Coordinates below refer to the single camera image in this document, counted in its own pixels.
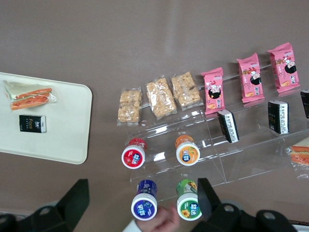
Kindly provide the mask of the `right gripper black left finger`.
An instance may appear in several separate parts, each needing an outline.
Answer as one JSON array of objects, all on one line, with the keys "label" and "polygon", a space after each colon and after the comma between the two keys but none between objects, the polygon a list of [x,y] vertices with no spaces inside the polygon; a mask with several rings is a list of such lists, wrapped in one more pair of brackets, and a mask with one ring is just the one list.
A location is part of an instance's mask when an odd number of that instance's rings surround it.
[{"label": "right gripper black left finger", "polygon": [[47,205],[30,217],[34,232],[72,232],[89,206],[87,179],[78,180],[56,205]]}]

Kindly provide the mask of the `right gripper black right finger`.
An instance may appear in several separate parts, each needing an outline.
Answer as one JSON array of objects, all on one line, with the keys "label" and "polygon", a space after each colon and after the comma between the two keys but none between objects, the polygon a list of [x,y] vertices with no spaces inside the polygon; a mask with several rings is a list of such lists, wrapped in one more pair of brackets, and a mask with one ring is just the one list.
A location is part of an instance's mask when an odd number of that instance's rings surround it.
[{"label": "right gripper black right finger", "polygon": [[204,220],[197,224],[198,232],[236,232],[241,212],[231,203],[222,203],[207,178],[199,178],[198,204]]}]

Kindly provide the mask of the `person's hand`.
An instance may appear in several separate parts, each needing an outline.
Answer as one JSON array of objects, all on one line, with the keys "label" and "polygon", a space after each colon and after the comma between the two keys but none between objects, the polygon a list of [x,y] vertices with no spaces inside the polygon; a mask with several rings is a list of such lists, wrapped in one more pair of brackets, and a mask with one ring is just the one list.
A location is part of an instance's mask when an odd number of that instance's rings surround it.
[{"label": "person's hand", "polygon": [[151,220],[136,220],[136,224],[142,232],[175,232],[180,226],[180,218],[173,205],[169,209],[160,206]]}]

